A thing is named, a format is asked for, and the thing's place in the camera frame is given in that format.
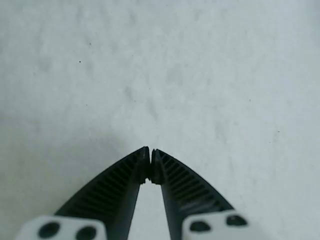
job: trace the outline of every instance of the white fabric background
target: white fabric background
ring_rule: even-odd
[[[318,0],[1,0],[0,239],[132,151],[276,240],[319,239]],[[169,239],[142,186],[130,240]]]

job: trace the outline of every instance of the screw hole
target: screw hole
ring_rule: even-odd
[[[54,235],[58,233],[60,229],[60,224],[56,221],[53,222],[48,222],[47,224],[43,225],[39,232],[38,235],[42,239],[49,239],[52,238]]]
[[[246,226],[248,222],[240,215],[230,215],[226,218],[228,226]]]
[[[204,221],[194,221],[190,225],[191,232],[208,232],[211,227]]]
[[[76,234],[76,240],[92,240],[96,237],[97,230],[93,226],[85,226]]]

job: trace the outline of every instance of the white surface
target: white surface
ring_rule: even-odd
[[[0,239],[143,145],[274,239],[319,239],[319,13],[318,0],[1,0]],[[129,238],[150,235],[169,239],[147,183]]]
[[[39,237],[39,230],[48,223],[58,223],[59,229],[50,240],[76,240],[77,233],[85,227],[95,228],[94,240],[107,240],[104,224],[98,220],[61,217],[61,216],[39,216],[26,222],[19,230],[15,240],[43,240]]]
[[[240,215],[247,225],[230,226],[226,224],[227,217]],[[203,222],[210,226],[210,230],[197,232],[191,231],[193,222]],[[182,224],[183,240],[271,240],[261,229],[259,224],[252,222],[243,213],[236,210],[204,213],[187,217]]]

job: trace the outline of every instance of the ribbed texture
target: ribbed texture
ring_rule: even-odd
[[[177,159],[159,151],[165,185],[170,191],[172,200],[184,211],[219,212],[230,209],[221,204],[206,181],[190,170]]]

